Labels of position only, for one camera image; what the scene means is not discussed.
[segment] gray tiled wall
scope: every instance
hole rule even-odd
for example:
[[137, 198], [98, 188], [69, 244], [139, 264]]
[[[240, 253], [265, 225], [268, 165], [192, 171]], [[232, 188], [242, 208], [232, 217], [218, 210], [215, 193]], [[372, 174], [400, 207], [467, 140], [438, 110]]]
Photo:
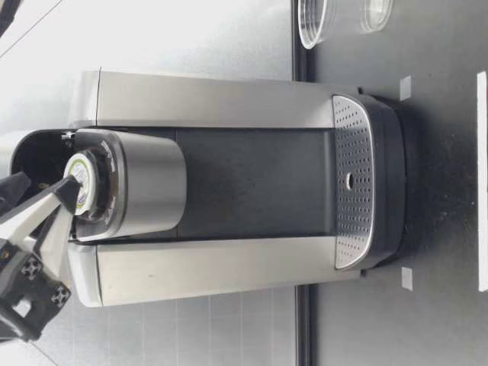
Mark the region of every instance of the gray tiled wall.
[[294, 289], [89, 309], [73, 299], [37, 345], [59, 366], [292, 366]]

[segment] clear plastic cup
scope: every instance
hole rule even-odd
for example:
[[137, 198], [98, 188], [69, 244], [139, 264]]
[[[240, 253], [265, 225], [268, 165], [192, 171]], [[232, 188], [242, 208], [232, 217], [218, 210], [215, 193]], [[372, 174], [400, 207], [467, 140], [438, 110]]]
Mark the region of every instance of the clear plastic cup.
[[298, 29], [305, 48], [326, 38], [380, 31], [393, 0], [299, 0]]

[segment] robotic arm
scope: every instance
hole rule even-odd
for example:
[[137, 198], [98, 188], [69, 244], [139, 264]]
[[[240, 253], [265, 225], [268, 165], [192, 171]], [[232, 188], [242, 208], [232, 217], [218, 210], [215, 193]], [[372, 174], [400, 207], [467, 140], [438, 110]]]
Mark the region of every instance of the robotic arm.
[[38, 339], [71, 296], [59, 277], [79, 183], [69, 176], [16, 207], [30, 184], [23, 172], [0, 180], [0, 341]]

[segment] metal grille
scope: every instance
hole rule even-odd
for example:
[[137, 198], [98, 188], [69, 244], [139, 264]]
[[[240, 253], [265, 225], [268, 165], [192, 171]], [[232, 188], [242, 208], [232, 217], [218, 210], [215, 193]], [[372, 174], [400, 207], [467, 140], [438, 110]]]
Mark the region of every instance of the metal grille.
[[332, 99], [337, 165], [335, 266], [347, 268], [368, 251], [374, 220], [374, 154], [364, 108], [351, 99]]

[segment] perforated drip tray grate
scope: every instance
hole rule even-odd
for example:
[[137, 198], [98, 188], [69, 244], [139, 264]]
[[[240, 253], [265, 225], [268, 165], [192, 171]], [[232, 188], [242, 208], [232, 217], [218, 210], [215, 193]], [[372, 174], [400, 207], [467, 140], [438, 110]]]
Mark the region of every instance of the perforated drip tray grate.
[[366, 253], [374, 212], [374, 157], [371, 126], [364, 109], [345, 97], [333, 98], [337, 168], [335, 265], [347, 268]]
[[[394, 164], [385, 164], [385, 154], [393, 147], [391, 159], [396, 159], [396, 164], [403, 167], [400, 124], [394, 112], [384, 104], [369, 97], [361, 96], [361, 99], [367, 101], [368, 109], [360, 101], [345, 96], [337, 95], [332, 99], [336, 147], [337, 269], [376, 265], [396, 251], [403, 227], [403, 205], [397, 207], [399, 216], [391, 222], [386, 216], [387, 191], [391, 189], [393, 194], [404, 195], [404, 169], [400, 172], [403, 180], [395, 182], [400, 186], [391, 187], [389, 174], [397, 177], [398, 168]], [[397, 239], [391, 237], [394, 247], [388, 242], [388, 225], [392, 225], [393, 231], [400, 231], [396, 233]]]

